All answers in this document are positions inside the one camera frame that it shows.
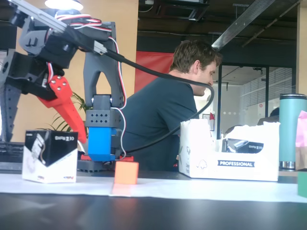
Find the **product box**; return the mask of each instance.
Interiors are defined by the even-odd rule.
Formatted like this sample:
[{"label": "product box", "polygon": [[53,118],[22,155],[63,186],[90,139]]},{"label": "product box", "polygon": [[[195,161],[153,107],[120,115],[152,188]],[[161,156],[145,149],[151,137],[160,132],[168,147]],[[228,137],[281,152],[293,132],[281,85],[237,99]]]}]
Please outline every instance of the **product box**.
[{"label": "product box", "polygon": [[29,130],[22,178],[41,183],[76,182],[78,133]]},{"label": "product box", "polygon": [[202,119],[182,122],[179,171],[192,178],[278,180],[279,123],[237,126],[226,138],[246,141],[248,148],[253,149],[247,150],[249,153],[222,152],[225,140],[213,140],[207,122]]}]

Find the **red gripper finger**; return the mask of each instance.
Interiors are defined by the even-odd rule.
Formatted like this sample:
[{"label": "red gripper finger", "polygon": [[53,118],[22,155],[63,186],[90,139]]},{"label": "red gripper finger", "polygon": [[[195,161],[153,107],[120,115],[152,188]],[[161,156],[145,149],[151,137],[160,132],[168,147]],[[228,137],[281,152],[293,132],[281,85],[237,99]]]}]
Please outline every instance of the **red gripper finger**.
[{"label": "red gripper finger", "polygon": [[47,101],[38,99],[47,107],[55,110],[63,117],[74,132],[78,132],[78,140],[86,142],[84,123],[71,101],[72,90],[65,77],[54,76],[50,82],[50,87],[56,95],[56,99]]}]

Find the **teal bottle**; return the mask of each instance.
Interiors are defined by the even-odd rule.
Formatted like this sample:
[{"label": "teal bottle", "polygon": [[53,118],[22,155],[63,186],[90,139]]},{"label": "teal bottle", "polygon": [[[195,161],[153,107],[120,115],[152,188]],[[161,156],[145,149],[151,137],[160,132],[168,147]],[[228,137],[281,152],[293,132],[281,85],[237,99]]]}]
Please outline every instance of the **teal bottle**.
[{"label": "teal bottle", "polygon": [[281,94],[279,111],[279,163],[281,169],[295,169],[295,139],[297,119],[307,111],[307,97],[303,94]]}]

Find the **short brown hair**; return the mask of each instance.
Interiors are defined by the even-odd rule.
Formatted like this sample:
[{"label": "short brown hair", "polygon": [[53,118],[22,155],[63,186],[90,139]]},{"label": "short brown hair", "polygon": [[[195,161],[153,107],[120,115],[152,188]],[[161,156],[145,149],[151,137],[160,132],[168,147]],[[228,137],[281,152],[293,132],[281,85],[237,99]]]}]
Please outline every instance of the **short brown hair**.
[{"label": "short brown hair", "polygon": [[205,70],[206,66],[212,62],[219,66],[222,62],[222,55],[204,41],[183,41],[174,52],[170,71],[176,69],[181,73],[189,73],[191,65],[196,60],[200,61],[201,69]]}]

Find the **professional label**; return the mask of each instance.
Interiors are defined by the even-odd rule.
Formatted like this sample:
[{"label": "professional label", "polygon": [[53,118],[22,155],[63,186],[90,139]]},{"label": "professional label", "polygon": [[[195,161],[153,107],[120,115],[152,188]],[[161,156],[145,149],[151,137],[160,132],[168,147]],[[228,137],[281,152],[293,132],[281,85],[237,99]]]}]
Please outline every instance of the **professional label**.
[{"label": "professional label", "polygon": [[255,167],[254,161],[223,161],[218,160],[218,166]]}]

